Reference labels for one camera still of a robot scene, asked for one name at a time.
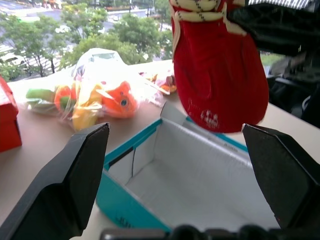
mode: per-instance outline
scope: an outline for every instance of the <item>open box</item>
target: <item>open box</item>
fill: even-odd
[[[96,202],[122,227],[279,227],[247,148],[167,103],[159,120],[105,157]]]

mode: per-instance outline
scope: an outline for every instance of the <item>plastic bag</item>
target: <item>plastic bag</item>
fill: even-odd
[[[69,72],[29,84],[23,100],[27,109],[59,116],[78,131],[105,116],[132,118],[143,101],[161,102],[158,91],[115,51],[90,49]]]
[[[164,95],[170,95],[176,92],[176,79],[174,75],[173,65],[162,69],[146,69],[139,73],[145,79],[161,88]]]

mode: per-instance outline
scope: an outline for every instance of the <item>green tree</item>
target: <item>green tree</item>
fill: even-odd
[[[148,61],[160,54],[158,24],[150,17],[126,14],[109,32],[117,34],[121,42],[135,44],[139,54],[148,55]]]
[[[132,43],[121,42],[119,37],[113,33],[91,35],[87,39],[82,39],[72,52],[67,52],[60,64],[63,67],[74,65],[78,59],[91,48],[101,48],[117,51],[122,60],[128,64],[145,63],[146,60],[137,52],[136,46]]]
[[[22,66],[0,63],[0,75],[6,82],[10,82],[22,74],[24,74]]]
[[[160,31],[162,31],[162,27],[164,23],[171,23],[171,12],[169,9],[169,1],[168,0],[155,0],[154,9],[157,14],[160,15]]]
[[[16,55],[23,55],[27,68],[36,69],[41,77],[46,75],[45,66],[51,62],[52,72],[55,72],[53,59],[57,51],[66,46],[63,34],[56,33],[58,22],[53,18],[41,16],[33,23],[20,22],[15,16],[0,16],[0,42],[14,48]],[[36,66],[30,65],[35,60]]]
[[[81,39],[99,34],[107,20],[107,11],[103,8],[94,9],[86,3],[67,5],[61,13],[61,21],[70,28],[71,42],[78,44]]]
[[[172,31],[165,30],[160,33],[159,44],[163,51],[163,54],[161,55],[162,60],[172,59],[173,57],[172,41],[173,41]]]

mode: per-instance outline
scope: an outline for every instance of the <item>toy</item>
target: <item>toy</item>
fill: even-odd
[[[54,111],[72,120],[74,129],[79,131],[94,125],[99,116],[131,118],[135,115],[138,102],[130,84],[123,81],[118,87],[109,88],[104,81],[91,84],[77,79],[72,84],[57,85],[54,91],[31,88],[26,98],[27,104],[37,112],[48,113],[47,108],[55,106]]]

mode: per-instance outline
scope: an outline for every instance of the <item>window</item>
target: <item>window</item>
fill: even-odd
[[[23,63],[22,75],[44,77],[75,65],[91,48],[117,51],[128,65],[172,58],[168,0],[6,1],[1,69]],[[7,54],[17,57],[3,59]]]

